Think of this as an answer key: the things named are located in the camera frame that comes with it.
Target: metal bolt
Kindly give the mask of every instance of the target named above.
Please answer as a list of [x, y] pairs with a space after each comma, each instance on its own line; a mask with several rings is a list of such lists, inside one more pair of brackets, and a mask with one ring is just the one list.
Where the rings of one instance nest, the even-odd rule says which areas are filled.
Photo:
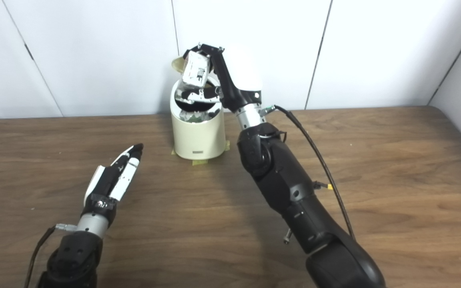
[[284, 244], [289, 244], [289, 241], [291, 241], [291, 235], [293, 235], [291, 229], [287, 230], [287, 234], [284, 236]]

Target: wooden table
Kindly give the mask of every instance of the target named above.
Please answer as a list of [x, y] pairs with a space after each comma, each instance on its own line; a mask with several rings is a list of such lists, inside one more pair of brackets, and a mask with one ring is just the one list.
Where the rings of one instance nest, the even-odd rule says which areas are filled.
[[[461, 134], [422, 106], [296, 111], [339, 185], [357, 239], [390, 288], [461, 287]], [[325, 180], [302, 134], [287, 143]], [[97, 165], [143, 142], [142, 162], [104, 239], [99, 287], [314, 287], [296, 241], [231, 150], [192, 166], [167, 115], [0, 120], [0, 287], [19, 287], [47, 227], [76, 224]], [[344, 224], [330, 191], [317, 192]], [[63, 232], [38, 255], [33, 286]]]

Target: black cable connector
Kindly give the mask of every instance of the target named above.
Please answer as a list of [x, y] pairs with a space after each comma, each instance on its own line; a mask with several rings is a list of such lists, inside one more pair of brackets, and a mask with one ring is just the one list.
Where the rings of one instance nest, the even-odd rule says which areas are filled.
[[325, 174], [328, 177], [328, 181], [330, 182], [330, 185], [332, 185], [333, 193], [335, 194], [335, 198], [337, 198], [337, 202], [339, 203], [339, 207], [341, 208], [341, 212], [343, 213], [344, 221], [346, 222], [346, 226], [348, 227], [348, 233], [353, 238], [353, 240], [355, 240], [355, 234], [353, 233], [353, 228], [351, 227], [350, 219], [348, 218], [348, 213], [346, 212], [346, 208], [344, 207], [344, 203], [341, 198], [341, 195], [339, 194], [339, 191], [337, 190], [337, 186], [335, 185], [335, 181], [332, 178], [332, 174], [330, 173], [330, 170], [328, 169], [325, 163], [325, 160], [323, 159], [323, 156], [321, 155], [320, 151], [316, 147], [316, 144], [314, 143], [312, 138], [309, 136], [309, 133], [305, 131], [302, 124], [298, 121], [298, 119], [293, 115], [291, 111], [287, 111], [286, 109], [280, 106], [277, 106], [277, 105], [274, 105], [274, 106], [277, 110], [284, 113], [287, 116], [287, 118], [289, 118], [289, 120], [291, 120], [291, 122], [293, 122], [293, 124], [295, 124], [295, 126], [298, 127], [300, 131], [302, 131], [307, 141], [309, 141], [309, 144], [311, 145], [314, 152], [316, 153], [316, 156], [318, 157], [321, 163], [321, 166], [323, 166], [323, 169], [325, 170]]

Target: yellow tape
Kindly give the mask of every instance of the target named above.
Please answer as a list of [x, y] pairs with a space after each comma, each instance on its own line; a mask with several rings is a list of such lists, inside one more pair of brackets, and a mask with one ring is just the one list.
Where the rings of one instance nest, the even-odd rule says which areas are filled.
[[200, 164], [207, 164], [207, 159], [205, 159], [205, 160], [193, 160], [193, 162], [192, 162], [192, 166], [200, 165]]

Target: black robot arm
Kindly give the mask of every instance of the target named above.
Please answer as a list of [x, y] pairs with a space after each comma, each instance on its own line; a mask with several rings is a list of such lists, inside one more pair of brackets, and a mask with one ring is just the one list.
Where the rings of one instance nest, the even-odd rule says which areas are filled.
[[306, 268], [314, 283], [319, 288], [385, 287], [373, 259], [317, 199], [313, 181], [281, 140], [282, 132], [265, 120], [264, 115], [276, 107], [261, 109], [260, 89], [247, 90], [261, 86], [240, 78], [236, 67], [242, 67], [244, 75], [249, 64], [233, 63], [229, 69], [223, 48], [200, 44], [191, 50], [210, 57], [221, 83], [222, 105], [236, 115], [242, 129], [238, 138], [241, 162], [269, 206], [282, 215], [309, 254]]
[[[96, 268], [101, 259], [102, 239], [115, 219], [117, 203], [126, 193], [142, 150], [143, 144], [133, 145], [110, 166], [97, 167], [86, 190], [84, 209], [78, 224], [56, 225], [58, 229], [73, 233], [64, 236], [59, 248], [49, 257], [47, 270], [40, 276], [38, 288], [97, 287]], [[25, 288], [29, 284], [33, 262], [34, 255]]]

